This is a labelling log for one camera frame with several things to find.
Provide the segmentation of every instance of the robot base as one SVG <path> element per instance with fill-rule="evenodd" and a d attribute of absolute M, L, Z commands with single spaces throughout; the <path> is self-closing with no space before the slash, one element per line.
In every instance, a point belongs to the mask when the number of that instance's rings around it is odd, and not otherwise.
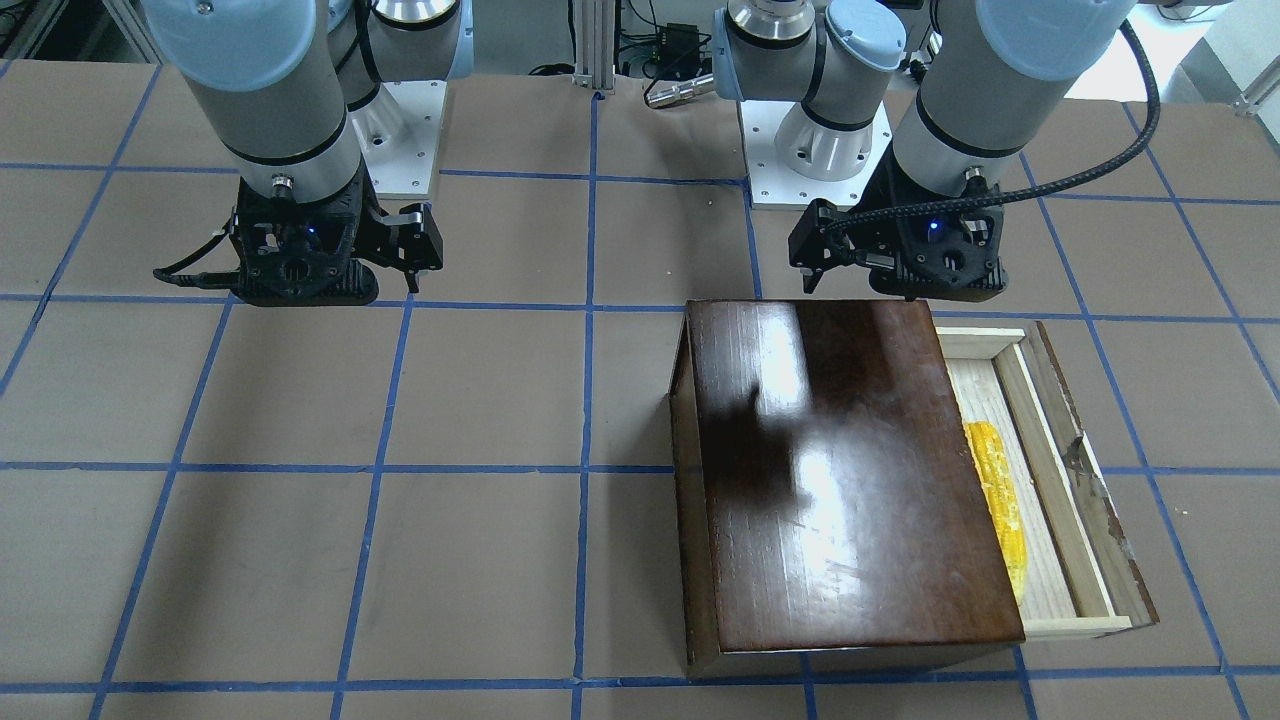
<path fill-rule="evenodd" d="M 831 200 L 841 210 L 852 208 L 863 196 L 867 182 L 870 181 L 892 138 L 888 114 L 881 104 L 872 122 L 872 150 L 861 172 L 840 182 L 815 181 L 788 168 L 778 158 L 773 145 L 778 127 L 795 102 L 746 100 L 740 105 L 742 147 L 748 176 L 751 179 L 751 205 L 764 210 L 803 210 L 817 197 Z"/>
<path fill-rule="evenodd" d="M 380 137 L 381 142 L 375 142 L 374 137 L 360 138 L 378 197 L 429 200 L 434 196 L 447 90 L 444 81 L 388 82 L 383 91 L 394 99 L 389 105 L 398 106 L 403 123 L 378 122 L 372 117 L 362 122 L 362 114 L 379 111 L 376 100 L 353 113 L 352 122 L 367 135 L 376 133 L 372 129 L 376 127 L 404 128 Z"/>

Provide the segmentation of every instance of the light blue joint cap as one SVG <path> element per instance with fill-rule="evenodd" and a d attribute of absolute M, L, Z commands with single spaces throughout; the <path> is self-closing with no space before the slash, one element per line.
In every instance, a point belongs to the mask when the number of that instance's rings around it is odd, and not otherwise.
<path fill-rule="evenodd" d="M 355 0 L 329 0 L 329 28 L 325 32 L 333 32 L 335 27 L 342 24 L 342 20 L 347 19 L 347 13 L 351 12 L 351 5 Z"/>
<path fill-rule="evenodd" d="M 449 65 L 449 74 L 444 79 L 458 79 L 470 76 L 476 67 L 475 50 L 475 19 L 471 14 L 471 0 L 460 0 L 462 6 L 462 22 L 458 23 L 458 44 L 453 49 L 453 64 Z"/>
<path fill-rule="evenodd" d="M 1078 77 L 1106 53 L 1138 0 L 977 0 L 992 50 L 1019 73 L 1046 82 Z"/>
<path fill-rule="evenodd" d="M 712 23 L 712 73 L 716 74 L 716 94 L 724 100 L 741 102 L 742 87 L 737 83 L 737 68 L 733 67 L 733 50 L 728 44 L 728 17 L 724 8 L 716 10 Z"/>
<path fill-rule="evenodd" d="M 143 0 L 160 50 L 188 78 L 227 92 L 279 82 L 306 56 L 316 4 L 303 0 Z"/>
<path fill-rule="evenodd" d="M 902 60 L 906 28 L 876 0 L 831 0 L 827 27 L 841 47 L 877 70 L 896 70 Z"/>

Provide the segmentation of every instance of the tiled table surface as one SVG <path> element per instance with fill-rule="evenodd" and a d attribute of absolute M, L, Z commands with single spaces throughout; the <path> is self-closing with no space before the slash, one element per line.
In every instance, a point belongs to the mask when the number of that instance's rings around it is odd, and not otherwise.
<path fill-rule="evenodd" d="M 1228 109 L 1009 208 L 1009 292 L 933 306 L 1047 322 L 1164 621 L 717 687 L 681 679 L 680 306 L 800 297 L 732 105 L 458 82 L 445 270 L 259 310 L 150 278 L 234 195 L 180 78 L 0 68 L 0 717 L 1280 717 L 1280 161 Z M 1005 184 L 1142 113 L 1065 102 Z"/>

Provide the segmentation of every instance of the yellow corn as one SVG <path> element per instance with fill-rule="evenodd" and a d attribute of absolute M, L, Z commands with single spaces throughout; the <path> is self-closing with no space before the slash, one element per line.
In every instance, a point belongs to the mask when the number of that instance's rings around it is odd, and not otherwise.
<path fill-rule="evenodd" d="M 1018 495 L 1014 492 L 1014 475 L 1009 470 L 1005 456 L 1005 443 L 1000 439 L 996 427 L 987 421 L 965 423 L 964 434 L 969 438 L 982 492 L 987 496 L 987 510 L 996 525 L 1000 539 L 1000 553 L 1005 556 L 1005 569 L 1009 582 L 1014 585 L 1014 598 L 1023 603 L 1027 591 L 1027 538 L 1023 534 L 1023 516 L 1018 511 Z"/>

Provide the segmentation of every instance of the wooden box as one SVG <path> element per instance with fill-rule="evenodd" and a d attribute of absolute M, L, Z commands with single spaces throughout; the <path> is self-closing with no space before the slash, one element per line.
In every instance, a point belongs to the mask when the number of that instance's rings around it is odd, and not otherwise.
<path fill-rule="evenodd" d="M 690 302 L 671 386 L 689 671 L 937 667 L 1157 620 L 1037 325 L 923 302 Z M 1014 597 L 963 421 L 1005 439 Z"/>

